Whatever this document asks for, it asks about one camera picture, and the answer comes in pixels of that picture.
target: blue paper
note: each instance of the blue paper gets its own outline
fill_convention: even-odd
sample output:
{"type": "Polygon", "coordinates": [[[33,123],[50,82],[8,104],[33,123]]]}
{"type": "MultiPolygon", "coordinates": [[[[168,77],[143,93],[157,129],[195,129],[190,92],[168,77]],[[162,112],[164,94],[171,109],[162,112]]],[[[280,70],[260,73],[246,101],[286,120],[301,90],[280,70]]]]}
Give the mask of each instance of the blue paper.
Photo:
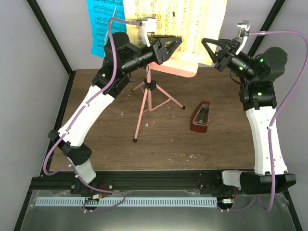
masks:
{"type": "MultiPolygon", "coordinates": [[[[115,17],[125,20],[123,0],[87,0],[87,3],[93,37],[91,54],[104,57],[105,36],[108,30],[107,24],[109,18],[114,13],[115,7],[115,17]]],[[[111,30],[112,33],[118,31],[126,32],[126,25],[113,21],[111,30]]]]}

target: pink music stand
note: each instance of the pink music stand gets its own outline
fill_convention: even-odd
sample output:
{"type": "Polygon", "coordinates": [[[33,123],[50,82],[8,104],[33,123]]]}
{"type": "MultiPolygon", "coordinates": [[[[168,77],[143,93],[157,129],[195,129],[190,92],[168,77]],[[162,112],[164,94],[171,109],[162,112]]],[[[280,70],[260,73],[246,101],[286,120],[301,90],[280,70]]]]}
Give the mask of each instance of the pink music stand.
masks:
{"type": "Polygon", "coordinates": [[[136,133],[135,133],[135,137],[134,137],[134,142],[137,142],[137,136],[138,136],[138,132],[139,132],[139,128],[140,128],[140,123],[141,123],[141,119],[142,119],[142,114],[146,111],[153,111],[157,108],[159,108],[160,106],[166,104],[167,102],[169,102],[170,100],[172,100],[173,102],[175,102],[178,106],[180,106],[182,109],[185,109],[185,106],[183,106],[182,104],[180,104],[176,99],[174,99],[170,94],[168,94],[168,92],[166,92],[164,89],[162,89],[159,85],[156,84],[156,81],[151,80],[151,68],[148,66],[147,67],[147,75],[146,75],[146,79],[139,85],[137,85],[136,87],[134,87],[131,91],[135,91],[138,88],[142,89],[142,86],[144,86],[144,95],[143,95],[143,100],[142,100],[142,104],[141,104],[141,109],[140,109],[140,114],[139,114],[139,119],[138,119],[138,123],[137,123],[137,128],[136,128],[136,133]],[[154,89],[158,89],[160,90],[163,94],[165,94],[169,99],[167,99],[166,101],[164,101],[163,103],[161,103],[160,105],[156,106],[155,108],[152,108],[152,91],[154,89]],[[148,101],[148,109],[144,110],[144,106],[145,106],[145,101],[148,101]]]}

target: yellow sheet music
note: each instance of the yellow sheet music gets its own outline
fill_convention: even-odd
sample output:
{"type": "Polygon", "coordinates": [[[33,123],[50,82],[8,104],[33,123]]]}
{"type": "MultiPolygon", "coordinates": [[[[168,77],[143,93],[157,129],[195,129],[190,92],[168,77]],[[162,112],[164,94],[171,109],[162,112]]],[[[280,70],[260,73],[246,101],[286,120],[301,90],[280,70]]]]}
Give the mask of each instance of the yellow sheet music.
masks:
{"type": "MultiPolygon", "coordinates": [[[[126,20],[155,17],[155,34],[182,37],[183,42],[172,57],[212,64],[201,40],[218,39],[227,0],[123,0],[123,4],[126,20]]],[[[127,25],[127,34],[133,44],[142,45],[139,26],[127,25]]]]}

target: wooden table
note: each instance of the wooden table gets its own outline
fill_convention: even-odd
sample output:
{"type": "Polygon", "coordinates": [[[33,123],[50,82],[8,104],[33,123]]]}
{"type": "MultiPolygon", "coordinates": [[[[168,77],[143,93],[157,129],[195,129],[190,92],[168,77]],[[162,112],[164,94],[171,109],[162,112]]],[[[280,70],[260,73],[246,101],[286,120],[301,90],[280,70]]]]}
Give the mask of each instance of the wooden table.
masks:
{"type": "MultiPolygon", "coordinates": [[[[97,70],[77,70],[63,123],[85,97],[97,70]]],[[[131,79],[145,75],[132,73],[131,79]]],[[[152,79],[186,106],[182,110],[169,102],[141,121],[137,143],[133,137],[143,92],[131,89],[141,80],[129,83],[117,99],[101,114],[85,138],[92,149],[94,170],[171,170],[253,168],[254,148],[248,119],[239,100],[239,86],[229,72],[212,67],[199,68],[193,78],[152,71],[152,79]],[[206,100],[211,102],[207,133],[189,130],[193,110],[206,100]]],[[[153,91],[153,107],[166,100],[153,91]]],[[[59,149],[51,163],[55,170],[67,163],[59,149]]]]}

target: white wall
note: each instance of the white wall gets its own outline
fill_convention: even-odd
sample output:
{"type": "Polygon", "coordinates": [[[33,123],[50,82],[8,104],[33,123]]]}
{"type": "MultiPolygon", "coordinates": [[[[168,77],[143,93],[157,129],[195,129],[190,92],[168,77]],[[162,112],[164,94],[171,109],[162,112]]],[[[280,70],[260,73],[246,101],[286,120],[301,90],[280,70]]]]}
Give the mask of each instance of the white wall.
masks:
{"type": "Polygon", "coordinates": [[[39,174],[68,75],[25,0],[0,1],[0,230],[39,174]]]}
{"type": "MultiPolygon", "coordinates": [[[[286,1],[270,30],[297,30],[308,35],[308,1],[286,1]]],[[[278,105],[297,78],[306,56],[304,41],[293,35],[269,35],[257,54],[278,46],[288,53],[285,73],[275,83],[278,105]]],[[[293,96],[277,118],[278,134],[288,171],[295,173],[297,183],[289,189],[303,230],[308,230],[308,74],[306,73],[293,96]]]]}
{"type": "MultiPolygon", "coordinates": [[[[232,39],[237,24],[250,20],[253,30],[261,28],[275,0],[228,0],[220,38],[232,39]]],[[[91,55],[92,35],[86,0],[38,0],[73,70],[100,68],[102,58],[91,55]]],[[[248,51],[249,41],[243,51],[248,51]]]]}

